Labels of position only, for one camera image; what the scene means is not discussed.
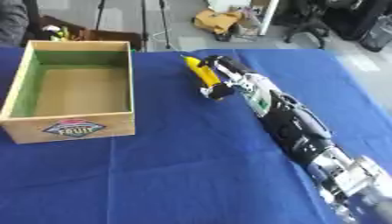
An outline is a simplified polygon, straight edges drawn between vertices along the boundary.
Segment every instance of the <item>blue tablecloth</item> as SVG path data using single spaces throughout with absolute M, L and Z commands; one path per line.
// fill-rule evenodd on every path
M 22 51 L 0 51 L 0 100 Z M 352 156 L 392 173 L 392 123 L 319 50 L 205 50 L 296 96 Z M 177 52 L 133 55 L 136 135 L 15 145 L 0 131 L 0 223 L 340 223 L 239 95 L 209 101 Z

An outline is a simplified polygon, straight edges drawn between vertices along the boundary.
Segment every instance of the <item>wooden box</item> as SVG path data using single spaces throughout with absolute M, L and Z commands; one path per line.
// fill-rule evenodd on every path
M 0 121 L 18 144 L 135 134 L 129 42 L 31 41 Z

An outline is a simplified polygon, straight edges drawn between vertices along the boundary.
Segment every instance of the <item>gray floor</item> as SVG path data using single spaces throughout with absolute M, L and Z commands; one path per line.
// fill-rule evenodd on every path
M 100 0 L 38 0 L 42 14 L 55 16 L 78 25 L 93 28 Z M 148 9 L 148 29 L 150 35 L 163 30 L 159 14 L 158 0 L 146 0 Z M 293 44 L 282 41 L 284 28 L 270 27 L 264 37 L 255 42 L 234 39 L 230 43 L 215 41 L 211 34 L 198 30 L 190 20 L 206 8 L 204 0 L 166 0 L 166 13 L 171 27 L 170 36 L 173 48 L 192 51 L 207 48 L 315 48 L 316 42 L 306 34 L 298 34 Z M 140 32 L 141 13 L 139 0 L 107 0 L 103 13 L 101 28 L 104 30 Z M 163 35 L 156 35 L 150 42 L 152 52 L 166 51 L 162 42 Z M 350 71 L 353 77 L 370 93 L 370 95 L 392 115 L 392 47 L 386 47 L 380 53 L 368 52 L 360 45 L 341 40 L 332 35 L 328 40 L 327 51 L 334 53 L 337 59 Z

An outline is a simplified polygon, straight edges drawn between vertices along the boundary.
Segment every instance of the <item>tripod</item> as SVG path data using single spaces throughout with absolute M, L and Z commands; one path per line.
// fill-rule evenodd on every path
M 98 18 L 96 21 L 95 29 L 98 31 L 100 28 L 102 13 L 105 9 L 106 0 L 101 0 L 98 4 Z M 169 40 L 169 32 L 167 29 L 166 15 L 165 15 L 165 0 L 159 0 L 159 7 L 162 14 L 162 21 L 164 24 L 164 37 L 166 42 L 166 49 L 171 49 L 170 40 Z M 147 42 L 149 41 L 149 34 L 147 32 L 147 16 L 146 16 L 146 4 L 145 0 L 142 0 L 142 41 L 143 41 L 143 50 L 147 52 Z

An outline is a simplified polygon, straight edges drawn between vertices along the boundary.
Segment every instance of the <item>robotic hand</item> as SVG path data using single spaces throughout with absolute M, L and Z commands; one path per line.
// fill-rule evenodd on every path
M 392 224 L 392 178 L 377 163 L 364 156 L 350 158 L 305 105 L 243 64 L 224 56 L 210 56 L 198 67 L 214 68 L 229 78 L 220 86 L 241 92 L 265 130 L 292 161 L 303 167 L 325 202 L 345 223 L 356 223 L 350 199 L 359 195 L 365 206 Z

